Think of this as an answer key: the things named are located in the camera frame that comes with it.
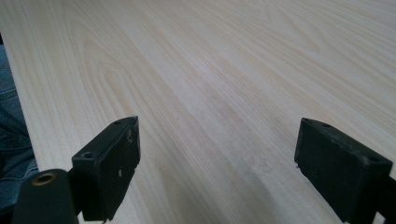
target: light wood surface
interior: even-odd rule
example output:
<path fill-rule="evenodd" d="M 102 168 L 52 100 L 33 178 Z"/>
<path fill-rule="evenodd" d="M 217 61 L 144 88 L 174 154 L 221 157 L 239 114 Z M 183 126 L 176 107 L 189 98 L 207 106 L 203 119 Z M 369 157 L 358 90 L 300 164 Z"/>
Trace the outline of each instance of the light wood surface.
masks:
<path fill-rule="evenodd" d="M 40 169 L 139 116 L 111 223 L 340 223 L 302 117 L 396 161 L 394 0 L 2 0 L 0 31 Z"/>

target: denim jeans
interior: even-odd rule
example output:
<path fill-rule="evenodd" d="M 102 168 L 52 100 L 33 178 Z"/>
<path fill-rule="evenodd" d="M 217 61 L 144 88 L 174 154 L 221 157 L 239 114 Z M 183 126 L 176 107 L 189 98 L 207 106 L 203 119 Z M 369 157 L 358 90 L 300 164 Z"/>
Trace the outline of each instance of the denim jeans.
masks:
<path fill-rule="evenodd" d="M 35 173 L 29 133 L 6 51 L 0 45 L 0 216 L 16 203 L 23 180 Z"/>

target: black plastic part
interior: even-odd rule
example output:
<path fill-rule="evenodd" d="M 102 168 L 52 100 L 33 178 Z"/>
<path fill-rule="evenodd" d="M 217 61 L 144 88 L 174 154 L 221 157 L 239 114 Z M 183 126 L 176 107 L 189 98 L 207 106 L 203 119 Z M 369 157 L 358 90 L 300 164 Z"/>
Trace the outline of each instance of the black plastic part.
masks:
<path fill-rule="evenodd" d="M 78 223 L 74 210 L 67 172 L 48 170 L 23 182 L 12 223 Z"/>
<path fill-rule="evenodd" d="M 378 212 L 386 218 L 385 223 L 396 223 L 396 180 L 390 177 L 380 192 Z"/>
<path fill-rule="evenodd" d="M 0 223 L 1 224 L 10 224 L 12 221 L 12 216 L 14 214 L 14 206 L 11 205 L 6 207 L 0 211 Z"/>
<path fill-rule="evenodd" d="M 87 221 L 112 219 L 140 162 L 137 117 L 111 123 L 72 158 L 76 212 Z"/>
<path fill-rule="evenodd" d="M 312 119 L 301 120 L 294 160 L 342 221 L 373 222 L 390 160 Z"/>

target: mounting hole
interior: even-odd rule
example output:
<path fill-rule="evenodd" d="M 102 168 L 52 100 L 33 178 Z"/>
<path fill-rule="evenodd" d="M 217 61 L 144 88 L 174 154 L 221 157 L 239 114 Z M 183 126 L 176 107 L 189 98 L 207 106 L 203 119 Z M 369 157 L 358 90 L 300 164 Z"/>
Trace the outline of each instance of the mounting hole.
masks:
<path fill-rule="evenodd" d="M 81 154 L 81 157 L 83 158 L 92 158 L 93 154 L 91 152 L 84 152 Z"/>
<path fill-rule="evenodd" d="M 35 186 L 42 186 L 42 185 L 46 185 L 50 182 L 52 182 L 52 180 L 54 180 L 56 178 L 56 174 L 55 173 L 46 173 L 43 175 L 40 175 L 38 177 L 36 177 L 33 181 L 32 184 Z"/>

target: tabletop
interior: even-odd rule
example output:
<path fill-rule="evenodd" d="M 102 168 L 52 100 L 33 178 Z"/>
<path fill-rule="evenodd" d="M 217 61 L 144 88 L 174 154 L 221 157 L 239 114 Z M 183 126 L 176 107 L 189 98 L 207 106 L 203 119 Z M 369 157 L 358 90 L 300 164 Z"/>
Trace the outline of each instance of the tabletop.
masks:
<path fill-rule="evenodd" d="M 111 223 L 340 223 L 301 118 L 396 161 L 393 0 L 2 0 L 0 31 L 40 170 L 139 116 Z"/>

